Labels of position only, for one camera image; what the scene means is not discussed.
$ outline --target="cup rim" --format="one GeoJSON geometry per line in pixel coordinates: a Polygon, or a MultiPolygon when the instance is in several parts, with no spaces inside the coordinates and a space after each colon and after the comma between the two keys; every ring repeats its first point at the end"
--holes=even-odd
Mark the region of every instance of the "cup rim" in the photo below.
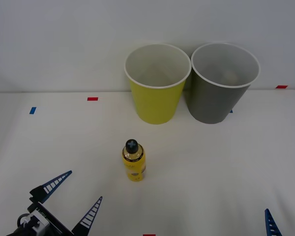
{"type": "Polygon", "coordinates": [[[250,86],[250,85],[251,85],[251,84],[252,84],[252,83],[253,83],[253,82],[259,77],[259,75],[260,75],[260,70],[261,70],[258,59],[257,59],[257,58],[256,58],[256,57],[255,57],[250,51],[248,51],[247,49],[242,48],[242,47],[240,47],[240,46],[234,45],[234,44],[232,44],[232,43],[206,43],[206,44],[200,46],[199,48],[197,48],[197,49],[193,52],[193,54],[192,54],[192,56],[191,56],[191,65],[192,65],[192,68],[193,68],[193,70],[195,71],[195,73],[196,73],[198,76],[200,76],[203,80],[207,81],[207,82],[210,83],[210,84],[213,84],[213,85],[216,85],[216,86],[219,86],[219,87],[223,87],[223,88],[228,88],[228,89],[239,89],[239,88],[243,88],[243,87],[246,87],[246,86],[250,86]],[[226,45],[230,45],[230,46],[233,46],[233,47],[237,47],[237,48],[239,48],[239,49],[244,50],[245,52],[247,52],[250,56],[252,56],[252,58],[256,61],[257,65],[258,65],[258,74],[257,74],[256,78],[253,79],[252,81],[250,81],[249,83],[244,84],[244,85],[230,86],[230,85],[221,85],[221,84],[218,84],[218,83],[216,83],[216,82],[213,82],[213,81],[207,79],[207,78],[204,77],[203,75],[201,75],[201,74],[196,70],[196,68],[195,68],[195,65],[194,65],[194,63],[193,63],[193,57],[194,57],[195,53],[196,53],[199,49],[201,49],[201,48],[203,48],[203,47],[206,47],[206,46],[208,46],[208,45],[212,45],[212,44],[216,44],[216,45],[217,45],[217,44],[226,44],[226,45]]]}
{"type": "Polygon", "coordinates": [[[182,49],[176,47],[176,46],[173,46],[171,44],[167,44],[167,43],[153,43],[153,44],[148,44],[148,45],[145,45],[143,47],[139,47],[135,50],[133,50],[126,58],[125,62],[124,62],[124,65],[123,65],[123,69],[124,69],[124,72],[126,73],[127,77],[134,83],[136,83],[137,85],[140,85],[140,86],[143,86],[143,87],[146,87],[146,88],[149,88],[149,89],[169,89],[171,87],[175,87],[179,84],[181,84],[183,81],[185,81],[188,76],[190,75],[191,73],[191,69],[192,69],[192,64],[191,64],[191,60],[190,60],[190,57],[187,55],[187,53],[185,53],[182,49]],[[152,45],[163,45],[163,46],[169,46],[169,47],[172,47],[172,48],[175,48],[177,50],[179,50],[189,61],[189,68],[188,68],[188,72],[186,74],[185,77],[183,77],[181,80],[179,80],[178,82],[172,84],[172,85],[167,85],[167,86],[158,86],[158,87],[154,87],[154,86],[149,86],[149,85],[144,85],[144,84],[141,84],[139,83],[138,81],[134,80],[127,72],[127,69],[126,69],[126,64],[127,64],[127,61],[128,61],[128,58],[131,56],[132,53],[134,53],[136,50],[140,49],[140,48],[144,48],[144,47],[149,47],[149,46],[152,46],[152,45]]]}

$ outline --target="paper cup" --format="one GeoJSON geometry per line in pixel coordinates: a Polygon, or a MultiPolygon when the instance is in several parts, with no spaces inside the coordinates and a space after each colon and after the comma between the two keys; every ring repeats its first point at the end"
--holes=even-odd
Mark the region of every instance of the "paper cup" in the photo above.
{"type": "Polygon", "coordinates": [[[133,51],[124,71],[139,117],[150,124],[162,124],[175,114],[191,61],[175,46],[152,44],[133,51]]]}
{"type": "Polygon", "coordinates": [[[188,109],[195,119],[209,124],[223,121],[260,73],[249,51],[227,43],[199,47],[191,63],[188,109]]]}

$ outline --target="blue tape marker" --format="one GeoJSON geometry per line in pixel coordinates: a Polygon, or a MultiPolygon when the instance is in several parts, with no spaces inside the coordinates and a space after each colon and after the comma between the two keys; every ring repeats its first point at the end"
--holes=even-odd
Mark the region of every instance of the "blue tape marker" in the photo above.
{"type": "Polygon", "coordinates": [[[30,110],[30,112],[29,112],[29,114],[30,115],[33,115],[35,113],[35,111],[36,111],[36,107],[32,107],[31,110],[30,110]]]}

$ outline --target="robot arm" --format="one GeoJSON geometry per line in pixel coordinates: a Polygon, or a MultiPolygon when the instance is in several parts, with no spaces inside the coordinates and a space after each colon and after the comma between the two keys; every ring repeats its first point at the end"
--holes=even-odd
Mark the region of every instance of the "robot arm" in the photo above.
{"type": "Polygon", "coordinates": [[[42,205],[70,174],[72,171],[31,190],[32,204],[28,208],[29,214],[21,215],[18,219],[17,230],[7,236],[88,236],[103,197],[96,201],[72,232],[42,205]]]}

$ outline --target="gray paper cup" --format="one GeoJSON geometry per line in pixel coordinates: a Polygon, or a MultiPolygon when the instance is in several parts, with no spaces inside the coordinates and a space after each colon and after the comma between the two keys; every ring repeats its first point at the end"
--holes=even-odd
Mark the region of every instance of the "gray paper cup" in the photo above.
{"type": "Polygon", "coordinates": [[[192,54],[191,89],[187,105],[203,123],[223,121],[260,73],[255,56],[228,43],[209,43],[192,54]]]}

